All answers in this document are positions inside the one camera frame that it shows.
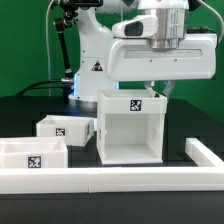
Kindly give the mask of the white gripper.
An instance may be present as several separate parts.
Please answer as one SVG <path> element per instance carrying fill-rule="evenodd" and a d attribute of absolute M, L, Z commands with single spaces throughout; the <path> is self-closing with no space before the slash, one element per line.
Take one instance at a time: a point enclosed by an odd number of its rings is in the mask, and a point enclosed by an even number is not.
<path fill-rule="evenodd" d="M 161 80 L 210 79 L 216 69 L 217 36 L 187 34 L 178 47 L 153 46 L 159 31 L 156 15 L 138 15 L 112 27 L 115 39 L 107 54 L 106 74 L 113 81 L 146 81 L 145 88 L 155 96 L 154 82 Z M 175 88 L 167 81 L 163 95 Z"/>

